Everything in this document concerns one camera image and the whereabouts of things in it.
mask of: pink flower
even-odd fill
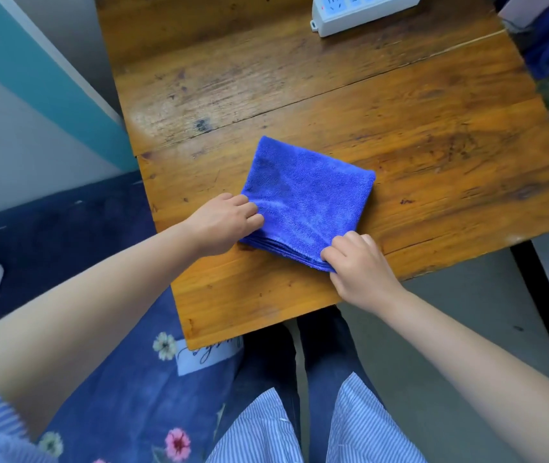
[[[191,454],[191,439],[178,427],[169,431],[165,437],[165,445],[167,457],[175,462],[184,461]]]

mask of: wooden plank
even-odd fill
[[[401,279],[549,231],[549,119],[498,34],[138,157],[157,229],[237,193],[267,134],[377,173],[360,231]],[[339,300],[327,274],[235,247],[172,284],[191,348]]]
[[[98,0],[135,155],[502,30],[487,0],[422,0],[321,39],[312,0]]]

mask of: teal stripe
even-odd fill
[[[126,132],[0,5],[0,83],[123,171],[137,169]]]

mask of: flower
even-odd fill
[[[159,353],[159,359],[172,360],[176,355],[176,341],[173,336],[162,331],[152,344],[152,349]]]
[[[176,427],[171,429],[165,437],[165,453],[175,462],[184,461],[191,454],[191,440],[187,433]]]
[[[59,457],[64,451],[62,437],[57,432],[45,432],[39,440],[39,449],[51,456]]]

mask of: jeans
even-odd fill
[[[323,463],[334,404],[342,383],[355,372],[377,396],[336,305],[298,317],[309,388],[309,463]],[[215,444],[258,396],[274,387],[300,441],[300,398],[292,335],[279,323],[244,335],[244,358],[232,384]]]

